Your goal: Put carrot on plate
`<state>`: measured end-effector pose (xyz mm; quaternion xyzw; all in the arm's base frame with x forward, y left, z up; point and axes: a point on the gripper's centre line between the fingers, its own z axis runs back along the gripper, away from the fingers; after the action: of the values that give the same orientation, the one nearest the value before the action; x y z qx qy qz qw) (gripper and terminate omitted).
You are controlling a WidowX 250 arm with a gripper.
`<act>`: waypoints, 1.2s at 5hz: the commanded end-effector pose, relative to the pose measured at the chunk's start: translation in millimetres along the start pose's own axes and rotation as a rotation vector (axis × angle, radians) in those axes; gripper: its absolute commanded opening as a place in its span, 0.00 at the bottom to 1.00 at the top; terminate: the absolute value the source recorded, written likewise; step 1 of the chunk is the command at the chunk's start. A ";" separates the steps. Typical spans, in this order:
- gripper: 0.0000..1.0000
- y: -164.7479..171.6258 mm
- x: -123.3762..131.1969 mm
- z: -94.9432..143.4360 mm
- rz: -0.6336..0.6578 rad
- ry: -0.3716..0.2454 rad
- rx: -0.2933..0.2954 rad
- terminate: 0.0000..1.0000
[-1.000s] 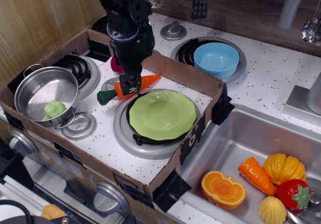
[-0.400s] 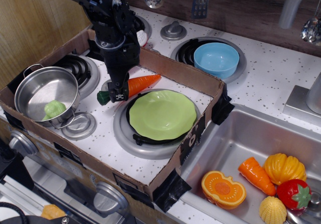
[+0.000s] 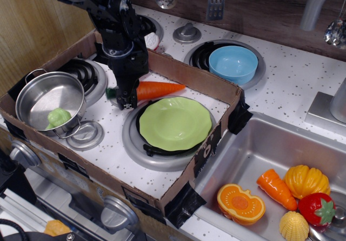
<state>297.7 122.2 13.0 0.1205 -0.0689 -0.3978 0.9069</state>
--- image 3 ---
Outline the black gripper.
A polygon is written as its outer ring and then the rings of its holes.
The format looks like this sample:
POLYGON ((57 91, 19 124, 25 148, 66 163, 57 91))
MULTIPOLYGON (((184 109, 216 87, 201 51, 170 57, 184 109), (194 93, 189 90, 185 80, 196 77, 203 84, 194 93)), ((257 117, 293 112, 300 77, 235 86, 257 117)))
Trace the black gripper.
POLYGON ((106 48, 108 67, 116 78, 116 102, 120 110, 137 108, 137 81, 149 72, 148 51, 145 43, 132 42, 126 51, 106 48))

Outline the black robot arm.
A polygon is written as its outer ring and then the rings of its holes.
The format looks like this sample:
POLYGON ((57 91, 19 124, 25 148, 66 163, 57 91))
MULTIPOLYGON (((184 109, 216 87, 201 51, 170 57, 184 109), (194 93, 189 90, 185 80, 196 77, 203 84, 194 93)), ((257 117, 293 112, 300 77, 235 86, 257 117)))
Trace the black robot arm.
POLYGON ((141 19, 130 0, 58 0, 85 10, 102 38, 102 51, 117 82, 119 109, 137 107, 139 79, 149 72, 141 19))

